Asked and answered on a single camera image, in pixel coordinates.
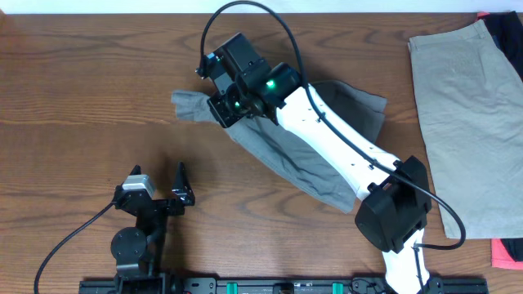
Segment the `grey shorts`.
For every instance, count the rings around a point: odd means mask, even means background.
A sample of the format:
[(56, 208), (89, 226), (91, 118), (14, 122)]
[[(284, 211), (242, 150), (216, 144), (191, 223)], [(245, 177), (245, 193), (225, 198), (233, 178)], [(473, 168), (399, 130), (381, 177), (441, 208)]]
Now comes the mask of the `grey shorts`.
[[(313, 82), (323, 101), (370, 142), (385, 120), (387, 98), (339, 80)], [(242, 118), (224, 130), (256, 159), (313, 198), (348, 213), (355, 192), (341, 175), (305, 141), (266, 118)]]

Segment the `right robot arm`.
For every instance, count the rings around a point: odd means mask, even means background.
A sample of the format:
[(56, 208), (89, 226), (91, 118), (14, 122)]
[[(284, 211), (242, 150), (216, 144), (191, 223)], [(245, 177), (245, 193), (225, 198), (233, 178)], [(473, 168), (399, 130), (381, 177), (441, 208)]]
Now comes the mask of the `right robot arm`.
[(431, 200), (427, 172), (415, 158), (401, 162), (344, 122), (285, 63), (271, 68), (255, 56), (236, 61), (205, 56), (203, 77), (217, 94), (209, 100), (223, 127), (241, 118), (265, 117), (305, 141), (349, 184), (361, 206), (355, 224), (383, 255), (386, 281), (397, 293), (423, 293), (430, 278), (422, 237)]

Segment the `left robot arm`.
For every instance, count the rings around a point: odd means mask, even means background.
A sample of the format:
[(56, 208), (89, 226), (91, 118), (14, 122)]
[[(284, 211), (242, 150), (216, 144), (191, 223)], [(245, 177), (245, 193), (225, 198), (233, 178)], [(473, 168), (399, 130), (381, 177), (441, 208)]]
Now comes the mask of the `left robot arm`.
[(121, 229), (110, 250), (116, 260), (114, 278), (117, 293), (182, 293), (183, 286), (160, 270), (168, 218), (182, 216), (195, 205), (194, 192), (184, 163), (177, 164), (168, 199), (153, 199), (152, 180), (136, 165), (126, 180), (115, 188), (114, 206), (136, 217), (133, 227)]

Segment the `beige khaki shorts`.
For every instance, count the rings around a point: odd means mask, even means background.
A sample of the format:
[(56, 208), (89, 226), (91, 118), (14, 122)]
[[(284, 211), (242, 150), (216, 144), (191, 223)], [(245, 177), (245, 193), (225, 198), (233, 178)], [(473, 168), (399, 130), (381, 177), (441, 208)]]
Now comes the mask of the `beige khaki shorts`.
[(483, 21), (408, 43), (436, 195), (467, 238), (522, 235), (522, 81)]

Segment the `pink red garment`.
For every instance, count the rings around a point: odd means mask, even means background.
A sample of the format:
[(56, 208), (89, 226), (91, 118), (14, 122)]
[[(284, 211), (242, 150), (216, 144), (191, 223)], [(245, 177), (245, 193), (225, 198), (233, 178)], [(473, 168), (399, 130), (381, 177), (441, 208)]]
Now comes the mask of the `pink red garment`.
[[(479, 19), (479, 16), (484, 16), (487, 14), (500, 14), (500, 13), (480, 12), (477, 14), (477, 20), (482, 20), (482, 19)], [(510, 257), (508, 256), (508, 254), (501, 248), (501, 242), (500, 242), (501, 239), (502, 238), (493, 238), (491, 240), (492, 266), (495, 268), (501, 268), (501, 269), (507, 269), (507, 270), (522, 270), (522, 262), (512, 261), (510, 259)]]

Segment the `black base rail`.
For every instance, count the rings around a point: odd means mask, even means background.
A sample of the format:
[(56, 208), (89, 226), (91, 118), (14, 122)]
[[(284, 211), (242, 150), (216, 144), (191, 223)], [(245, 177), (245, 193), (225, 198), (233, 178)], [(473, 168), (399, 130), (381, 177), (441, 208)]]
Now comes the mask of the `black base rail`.
[(79, 294), (387, 294), (394, 290), (384, 278), (351, 279), (215, 279), (174, 276), (124, 281), (82, 281)]

